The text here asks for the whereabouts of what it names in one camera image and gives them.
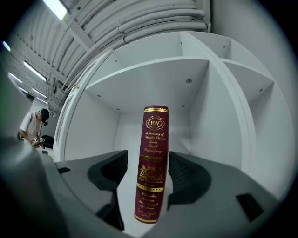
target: fluorescent light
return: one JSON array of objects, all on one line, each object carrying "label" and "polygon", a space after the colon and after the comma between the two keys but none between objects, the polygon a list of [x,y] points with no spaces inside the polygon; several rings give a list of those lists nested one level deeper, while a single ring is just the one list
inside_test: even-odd
[{"label": "fluorescent light", "polygon": [[24,61],[24,65],[30,69],[33,73],[35,73],[38,77],[40,77],[43,81],[46,81],[46,77],[43,76],[40,72],[38,72],[36,69],[34,69],[31,65],[29,65],[26,61]]},{"label": "fluorescent light", "polygon": [[40,101],[42,101],[42,102],[44,102],[44,103],[46,103],[47,104],[47,102],[45,102],[44,100],[41,100],[40,98],[38,98],[38,97],[36,97],[38,100],[40,100]]},{"label": "fluorescent light", "polygon": [[21,80],[19,80],[17,77],[15,77],[12,73],[8,73],[11,77],[13,77],[15,80],[17,80],[17,81],[19,81],[20,83],[22,83],[22,81]]},{"label": "fluorescent light", "polygon": [[41,96],[43,96],[43,97],[47,98],[47,96],[46,96],[46,95],[43,95],[42,93],[40,93],[39,91],[35,90],[34,88],[32,88],[32,89],[33,89],[33,91],[34,91],[34,92],[36,92],[36,93],[39,93]]},{"label": "fluorescent light", "polygon": [[10,47],[9,47],[9,45],[8,45],[5,41],[2,41],[2,44],[4,45],[4,47],[5,47],[8,51],[10,51]]},{"label": "fluorescent light", "polygon": [[67,10],[66,8],[60,3],[59,0],[43,0],[45,4],[55,13],[55,15],[62,20],[66,13]]},{"label": "fluorescent light", "polygon": [[22,89],[21,87],[19,87],[19,89],[21,89],[24,93],[28,93],[25,89]]}]

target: white shelving unit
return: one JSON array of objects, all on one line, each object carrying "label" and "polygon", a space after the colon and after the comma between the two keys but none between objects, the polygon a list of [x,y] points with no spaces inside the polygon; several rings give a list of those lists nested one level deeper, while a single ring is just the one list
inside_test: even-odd
[{"label": "white shelving unit", "polygon": [[[106,52],[79,81],[58,121],[55,157],[128,150],[128,171],[118,187],[125,233],[139,237],[154,226],[133,218],[149,105],[169,108],[171,151],[233,166],[276,197],[283,193],[291,166],[284,161],[294,155],[290,114],[268,70],[233,39],[199,32],[150,36]],[[171,192],[168,176],[164,203]]]}]

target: book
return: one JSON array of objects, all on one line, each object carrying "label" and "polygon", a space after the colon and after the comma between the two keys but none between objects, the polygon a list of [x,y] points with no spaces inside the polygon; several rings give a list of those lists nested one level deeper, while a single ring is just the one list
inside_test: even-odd
[{"label": "book", "polygon": [[166,106],[144,109],[136,183],[135,218],[153,224],[159,219],[169,157],[169,110]]}]

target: baseball cap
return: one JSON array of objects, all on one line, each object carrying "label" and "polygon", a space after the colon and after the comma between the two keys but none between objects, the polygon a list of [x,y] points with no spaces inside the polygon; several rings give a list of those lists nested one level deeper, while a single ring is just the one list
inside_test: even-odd
[{"label": "baseball cap", "polygon": [[50,115],[50,113],[48,112],[47,109],[45,109],[45,108],[41,109],[41,120],[43,123],[45,123],[46,120],[48,120],[49,115]]}]

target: man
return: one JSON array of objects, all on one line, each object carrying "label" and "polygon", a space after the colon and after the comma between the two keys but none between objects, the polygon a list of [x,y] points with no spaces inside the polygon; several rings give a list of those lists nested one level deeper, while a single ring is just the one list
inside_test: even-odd
[{"label": "man", "polygon": [[37,136],[39,141],[37,133],[41,127],[41,121],[45,123],[49,114],[48,110],[44,108],[39,112],[27,113],[19,129],[20,137],[25,138],[30,144],[34,143],[34,136]]}]

